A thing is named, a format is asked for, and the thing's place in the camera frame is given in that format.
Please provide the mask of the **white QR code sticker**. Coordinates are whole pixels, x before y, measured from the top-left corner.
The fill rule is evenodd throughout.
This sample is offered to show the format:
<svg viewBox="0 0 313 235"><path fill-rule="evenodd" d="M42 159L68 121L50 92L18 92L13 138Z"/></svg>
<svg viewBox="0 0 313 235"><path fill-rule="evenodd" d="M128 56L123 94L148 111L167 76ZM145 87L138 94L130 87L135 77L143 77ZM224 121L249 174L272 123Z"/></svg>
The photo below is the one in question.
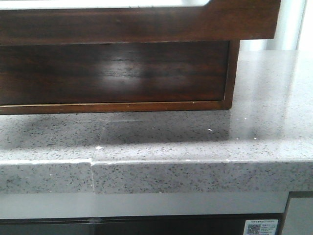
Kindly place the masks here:
<svg viewBox="0 0 313 235"><path fill-rule="evenodd" d="M246 220L243 235L275 235L278 219Z"/></svg>

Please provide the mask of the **grey cabinet door panel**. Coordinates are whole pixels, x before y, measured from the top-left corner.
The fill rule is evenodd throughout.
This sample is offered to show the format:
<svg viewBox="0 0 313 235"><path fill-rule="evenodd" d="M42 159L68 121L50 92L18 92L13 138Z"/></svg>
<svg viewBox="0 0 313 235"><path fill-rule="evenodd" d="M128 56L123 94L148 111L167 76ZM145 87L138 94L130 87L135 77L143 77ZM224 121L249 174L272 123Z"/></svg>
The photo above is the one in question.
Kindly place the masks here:
<svg viewBox="0 0 313 235"><path fill-rule="evenodd" d="M313 192L290 192L283 235L312 235L313 234Z"/></svg>

